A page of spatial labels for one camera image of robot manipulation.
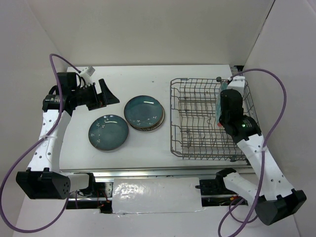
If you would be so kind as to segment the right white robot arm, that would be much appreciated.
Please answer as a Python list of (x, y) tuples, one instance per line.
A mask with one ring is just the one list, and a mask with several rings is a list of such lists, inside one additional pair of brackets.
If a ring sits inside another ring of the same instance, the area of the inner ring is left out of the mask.
[(242, 95), (237, 90), (225, 89), (220, 92), (219, 100), (219, 122), (244, 153), (260, 183), (254, 185), (230, 170), (216, 180), (216, 190), (222, 194), (229, 190), (239, 194), (255, 206), (257, 216), (267, 226), (295, 214), (307, 200), (306, 194), (293, 187), (264, 146), (259, 125), (244, 114)]

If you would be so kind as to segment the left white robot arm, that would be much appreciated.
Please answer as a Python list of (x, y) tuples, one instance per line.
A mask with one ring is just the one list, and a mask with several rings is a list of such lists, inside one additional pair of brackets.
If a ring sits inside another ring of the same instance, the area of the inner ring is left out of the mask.
[(95, 110), (119, 103), (119, 99), (100, 79), (101, 92), (95, 83), (84, 79), (77, 84), (75, 72), (57, 74), (61, 88), (54, 86), (43, 100), (43, 122), (39, 144), (26, 171), (19, 171), (16, 182), (30, 199), (66, 199), (70, 193), (79, 191), (86, 197), (97, 193), (97, 184), (92, 173), (66, 173), (60, 170), (60, 153), (67, 126), (73, 111), (85, 105)]

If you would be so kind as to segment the red teal floral plate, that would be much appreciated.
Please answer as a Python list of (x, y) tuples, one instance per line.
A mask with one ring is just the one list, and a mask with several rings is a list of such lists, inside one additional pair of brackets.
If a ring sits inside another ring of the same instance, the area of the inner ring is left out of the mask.
[(222, 83), (221, 83), (221, 86), (220, 86), (220, 88), (219, 88), (219, 91), (218, 91), (218, 93), (217, 93), (217, 97), (216, 97), (216, 107), (215, 107), (215, 115), (216, 115), (216, 124), (217, 124), (217, 126), (218, 127), (222, 127), (222, 125), (221, 125), (221, 123), (219, 122), (219, 118), (220, 118), (220, 115), (221, 115), (221, 104), (220, 104), (220, 94), (221, 94), (221, 92), (223, 91), (223, 90), (225, 90), (225, 89), (227, 89), (227, 87), (228, 87), (228, 83), (227, 83), (227, 81), (225, 80), (225, 81), (223, 81)]

